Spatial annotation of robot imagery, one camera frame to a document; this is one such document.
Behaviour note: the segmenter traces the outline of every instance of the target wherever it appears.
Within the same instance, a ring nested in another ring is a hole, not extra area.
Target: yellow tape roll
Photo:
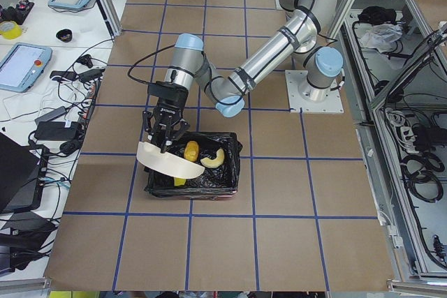
[[[12,40],[22,35],[22,29],[14,21],[3,21],[0,22],[0,35],[7,40]]]

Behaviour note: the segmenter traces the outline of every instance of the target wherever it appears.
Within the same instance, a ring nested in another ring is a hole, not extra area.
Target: light blue cap
[[[322,47],[315,56],[318,69],[327,77],[337,77],[343,68],[343,56],[331,47]]]
[[[232,105],[224,105],[221,103],[216,104],[216,109],[220,113],[222,113],[224,117],[227,118],[234,117],[237,113],[242,111],[242,108],[244,108],[245,106],[244,99],[240,98],[240,96],[226,97],[222,99],[221,102],[225,104],[232,104]]]
[[[177,42],[175,43],[175,47],[193,49],[202,52],[203,41],[195,35],[183,33],[178,37]]]

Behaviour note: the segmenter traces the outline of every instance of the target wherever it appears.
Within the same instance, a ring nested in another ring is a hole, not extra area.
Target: yellow fruit
[[[190,162],[196,162],[198,157],[198,143],[196,141],[189,141],[184,149],[183,157]]]
[[[212,169],[219,167],[222,165],[223,161],[225,159],[225,153],[224,150],[222,148],[220,148],[217,152],[216,152],[216,158],[215,159],[211,159],[208,157],[202,158],[200,160],[200,163],[202,163],[202,165],[204,167],[210,167]]]
[[[174,186],[183,186],[186,183],[185,178],[174,177]]]

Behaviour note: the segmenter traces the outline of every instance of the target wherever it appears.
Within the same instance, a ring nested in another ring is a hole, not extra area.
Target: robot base
[[[286,83],[288,104],[292,113],[327,113],[327,114],[341,114],[343,113],[342,100],[338,90],[329,91],[328,96],[320,103],[313,103],[304,99],[299,91],[298,85],[306,80],[307,71],[301,70],[286,70]],[[337,83],[334,81],[331,87],[336,87]]]

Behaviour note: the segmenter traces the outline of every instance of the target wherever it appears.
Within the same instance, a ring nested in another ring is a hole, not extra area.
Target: tiled surface
[[[273,0],[128,0],[47,269],[56,288],[385,290],[392,274],[351,117],[291,114],[290,60],[231,119],[191,89],[191,130],[236,132],[243,144],[235,196],[143,190],[135,151],[147,86],[127,78],[129,66],[187,32],[229,75],[284,22]],[[163,80],[171,57],[145,60],[133,75]]]

